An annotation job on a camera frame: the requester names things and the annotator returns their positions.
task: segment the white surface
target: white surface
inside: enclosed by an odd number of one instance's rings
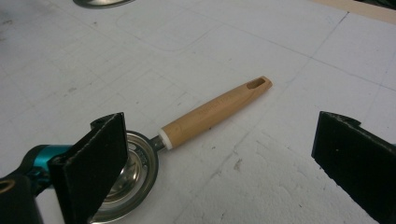
[[[123,111],[153,137],[255,77],[274,87],[182,147],[117,223],[375,223],[311,158],[318,112],[396,142],[396,26],[306,0],[0,1],[0,176]],[[63,223],[53,190],[37,197]]]

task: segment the metal ladle bowl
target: metal ladle bowl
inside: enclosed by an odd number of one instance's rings
[[[124,5],[134,0],[73,0],[78,6],[86,8],[106,8]]]
[[[126,216],[149,195],[158,174],[158,156],[150,140],[127,131],[128,161],[91,223],[107,223]]]

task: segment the black clamp jaw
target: black clamp jaw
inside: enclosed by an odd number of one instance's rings
[[[373,219],[396,223],[396,146],[360,122],[320,112],[312,157]]]
[[[66,224],[86,224],[97,212],[127,161],[122,113],[91,123],[73,146],[37,146],[18,169],[0,178],[0,223],[42,224],[35,196],[55,188]]]

